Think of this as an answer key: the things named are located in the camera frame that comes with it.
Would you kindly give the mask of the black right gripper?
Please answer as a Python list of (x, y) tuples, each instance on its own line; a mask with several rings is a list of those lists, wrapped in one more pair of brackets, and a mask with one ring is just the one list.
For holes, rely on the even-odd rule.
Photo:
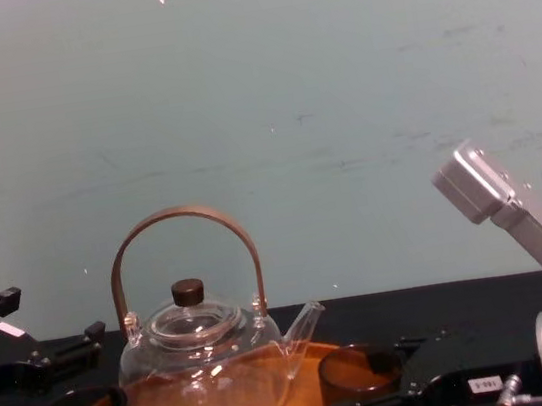
[(542, 367), (532, 321), (400, 338), (365, 350), (370, 371), (402, 371), (400, 381), (367, 390), (331, 390), (328, 406), (490, 406), (505, 380), (542, 395)]

